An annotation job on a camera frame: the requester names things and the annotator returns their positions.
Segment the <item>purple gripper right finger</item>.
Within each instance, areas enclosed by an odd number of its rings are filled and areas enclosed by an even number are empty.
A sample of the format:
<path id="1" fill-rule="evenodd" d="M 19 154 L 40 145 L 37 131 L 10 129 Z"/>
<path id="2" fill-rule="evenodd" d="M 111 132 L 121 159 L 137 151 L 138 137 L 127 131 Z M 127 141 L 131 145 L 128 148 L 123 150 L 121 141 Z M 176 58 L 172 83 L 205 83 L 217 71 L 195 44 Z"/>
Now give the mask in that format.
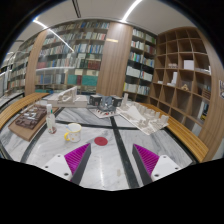
<path id="1" fill-rule="evenodd" d="M 144 185 L 181 170 L 167 155 L 158 156 L 137 144 L 133 145 L 132 154 Z"/>

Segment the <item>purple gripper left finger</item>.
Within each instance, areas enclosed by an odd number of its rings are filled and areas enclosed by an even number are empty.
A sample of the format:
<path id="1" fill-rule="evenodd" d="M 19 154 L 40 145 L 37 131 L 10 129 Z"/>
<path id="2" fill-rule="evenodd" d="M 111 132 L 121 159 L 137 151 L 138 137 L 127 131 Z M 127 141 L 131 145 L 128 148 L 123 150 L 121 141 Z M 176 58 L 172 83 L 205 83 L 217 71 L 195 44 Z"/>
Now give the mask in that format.
<path id="1" fill-rule="evenodd" d="M 79 185 L 90 154 L 91 144 L 87 143 L 66 155 L 55 155 L 43 166 L 43 169 Z"/>

